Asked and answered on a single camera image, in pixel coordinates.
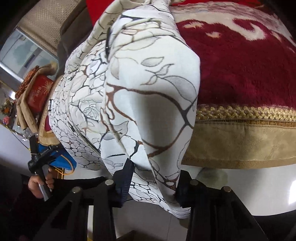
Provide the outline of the person left hand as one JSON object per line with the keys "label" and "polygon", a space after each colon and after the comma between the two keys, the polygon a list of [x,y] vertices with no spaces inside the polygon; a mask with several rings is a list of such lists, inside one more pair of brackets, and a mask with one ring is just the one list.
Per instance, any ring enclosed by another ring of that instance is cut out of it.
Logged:
{"label": "person left hand", "polygon": [[31,176],[28,182],[28,189],[32,192],[32,194],[36,198],[43,198],[43,194],[41,192],[40,186],[47,185],[50,189],[54,188],[54,179],[53,179],[53,169],[51,167],[48,168],[48,174],[45,177],[45,182],[42,181],[39,175]]}

